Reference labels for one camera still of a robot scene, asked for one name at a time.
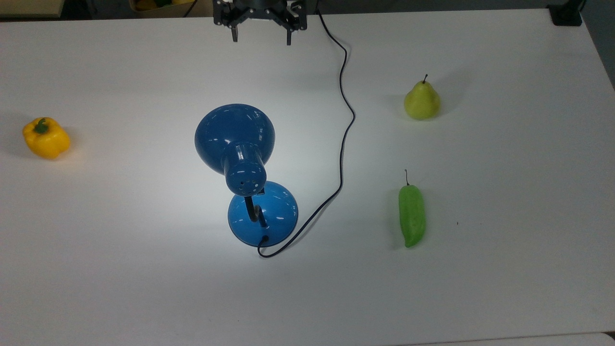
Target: green chili pepper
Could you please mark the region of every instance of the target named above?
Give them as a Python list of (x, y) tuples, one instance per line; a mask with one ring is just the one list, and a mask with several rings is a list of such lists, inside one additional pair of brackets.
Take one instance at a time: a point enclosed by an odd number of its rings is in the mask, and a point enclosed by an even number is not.
[(425, 234), (425, 204), (418, 187), (408, 183), (399, 190), (399, 224), (406, 241), (406, 247), (418, 243)]

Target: lamp base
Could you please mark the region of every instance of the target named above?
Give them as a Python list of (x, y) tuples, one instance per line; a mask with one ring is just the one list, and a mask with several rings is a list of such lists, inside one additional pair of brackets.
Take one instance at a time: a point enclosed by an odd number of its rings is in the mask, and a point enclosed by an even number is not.
[(233, 234), (239, 240), (250, 246), (258, 246), (266, 235), (269, 240), (263, 247), (273, 246), (286, 239), (295, 229), (299, 216), (297, 202), (291, 193), (282, 185), (267, 181), (265, 193), (254, 195), (254, 205), (259, 205), (267, 227), (259, 222), (250, 221), (245, 198), (235, 195), (229, 205), (228, 220)]

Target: green pear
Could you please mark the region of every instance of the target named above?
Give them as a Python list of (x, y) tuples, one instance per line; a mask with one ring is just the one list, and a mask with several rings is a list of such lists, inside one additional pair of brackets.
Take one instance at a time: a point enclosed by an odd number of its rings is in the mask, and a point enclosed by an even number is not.
[(403, 101), (406, 113), (417, 120), (429, 119), (440, 110), (440, 96), (425, 79), (416, 83)]

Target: blue desk lamp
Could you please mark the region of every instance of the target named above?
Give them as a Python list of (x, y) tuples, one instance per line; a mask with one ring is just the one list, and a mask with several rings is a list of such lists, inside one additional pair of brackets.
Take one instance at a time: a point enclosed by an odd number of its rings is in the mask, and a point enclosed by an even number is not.
[(273, 125), (262, 111), (238, 103), (209, 112), (194, 134), (200, 158), (224, 174), (226, 185), (235, 194), (228, 210), (232, 232), (251, 246), (278, 244), (297, 223), (293, 195), (280, 184), (267, 181), (264, 164), (275, 139)]

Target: black clamp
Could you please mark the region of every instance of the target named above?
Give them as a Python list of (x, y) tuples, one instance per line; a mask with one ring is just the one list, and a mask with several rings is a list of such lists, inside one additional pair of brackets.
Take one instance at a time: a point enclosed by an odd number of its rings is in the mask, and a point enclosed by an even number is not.
[(273, 20), (286, 29), (286, 45), (291, 35), (308, 28), (304, 0), (212, 0), (213, 22), (231, 29), (232, 40), (237, 42), (237, 25), (248, 18)]

